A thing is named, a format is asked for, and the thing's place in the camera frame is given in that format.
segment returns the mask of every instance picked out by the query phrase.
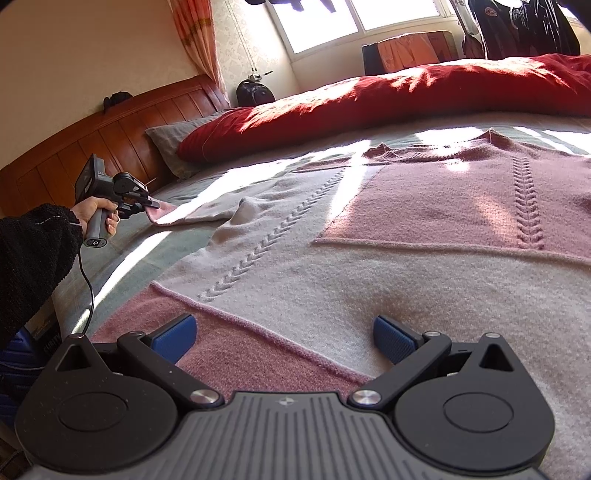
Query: wooden headboard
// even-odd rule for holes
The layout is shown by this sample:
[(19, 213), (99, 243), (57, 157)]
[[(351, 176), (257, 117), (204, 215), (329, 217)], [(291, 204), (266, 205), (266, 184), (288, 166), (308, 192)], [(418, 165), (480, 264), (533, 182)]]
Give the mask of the wooden headboard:
[(127, 171), (150, 191), (175, 179), (148, 127), (201, 118), (229, 107), (206, 75), (172, 83), (83, 118), (0, 170), (0, 210), (22, 215), (42, 203), (74, 205), (74, 183), (96, 153), (113, 176)]

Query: gripper handle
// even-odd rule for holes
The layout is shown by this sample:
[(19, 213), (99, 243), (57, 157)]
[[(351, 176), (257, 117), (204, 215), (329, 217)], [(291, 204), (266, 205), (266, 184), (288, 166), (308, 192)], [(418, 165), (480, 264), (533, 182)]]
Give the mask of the gripper handle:
[(86, 239), (84, 244), (87, 247), (101, 248), (107, 244), (109, 232), (107, 232), (106, 220), (110, 212), (104, 208), (99, 208), (88, 222), (86, 229)]

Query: black backpack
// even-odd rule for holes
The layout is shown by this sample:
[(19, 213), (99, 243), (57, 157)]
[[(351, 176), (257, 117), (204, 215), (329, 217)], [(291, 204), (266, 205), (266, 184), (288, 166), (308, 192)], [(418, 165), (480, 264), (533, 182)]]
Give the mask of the black backpack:
[(103, 100), (103, 113), (107, 113), (107, 110), (112, 106), (115, 106), (118, 103), (121, 103), (127, 100), (128, 98), (132, 97), (133, 95), (131, 95), (131, 93), (129, 92), (117, 92), (111, 95), (110, 97), (105, 97), (105, 99)]
[(243, 80), (236, 88), (236, 100), (239, 106), (257, 106), (275, 101), (273, 92), (262, 83)]

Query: gray pillow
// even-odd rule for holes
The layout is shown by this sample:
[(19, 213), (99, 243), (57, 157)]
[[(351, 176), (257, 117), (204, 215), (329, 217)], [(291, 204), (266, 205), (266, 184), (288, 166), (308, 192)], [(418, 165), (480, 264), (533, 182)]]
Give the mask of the gray pillow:
[(203, 166), (186, 162), (177, 157), (178, 145), (189, 136), (197, 127), (205, 125), (208, 122), (222, 116), (230, 109), (216, 112), (213, 115), (204, 118), (196, 118), (187, 122), (177, 122), (170, 125), (160, 125), (159, 127), (150, 127), (146, 133), (152, 139), (152, 142), (158, 148), (164, 162), (170, 168), (170, 171), (181, 180), (192, 177), (203, 169)]

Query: silver screw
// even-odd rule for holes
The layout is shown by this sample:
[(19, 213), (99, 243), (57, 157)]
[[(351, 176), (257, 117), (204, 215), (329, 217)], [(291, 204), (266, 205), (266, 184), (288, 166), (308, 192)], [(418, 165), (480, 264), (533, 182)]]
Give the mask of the silver screw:
[(213, 390), (204, 388), (202, 390), (195, 390), (191, 392), (191, 400), (200, 405), (208, 405), (219, 400), (220, 394)]
[(382, 400), (382, 395), (375, 390), (357, 390), (352, 399), (359, 405), (377, 405)]

